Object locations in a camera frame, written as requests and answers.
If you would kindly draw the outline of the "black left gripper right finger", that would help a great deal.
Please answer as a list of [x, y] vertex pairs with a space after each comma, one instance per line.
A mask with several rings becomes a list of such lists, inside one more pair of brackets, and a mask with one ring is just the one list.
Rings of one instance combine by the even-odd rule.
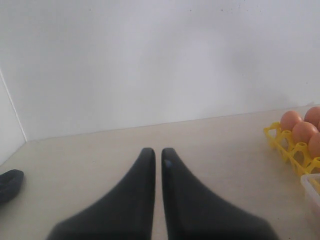
[[161, 152], [162, 196], [170, 240], [276, 240], [270, 224], [206, 187], [174, 148]]

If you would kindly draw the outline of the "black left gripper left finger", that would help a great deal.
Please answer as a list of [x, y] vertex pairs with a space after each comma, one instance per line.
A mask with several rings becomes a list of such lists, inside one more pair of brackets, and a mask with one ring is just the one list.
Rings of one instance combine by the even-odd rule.
[[105, 196], [58, 223], [49, 240], [150, 240], [156, 186], [156, 157], [143, 148], [121, 181]]

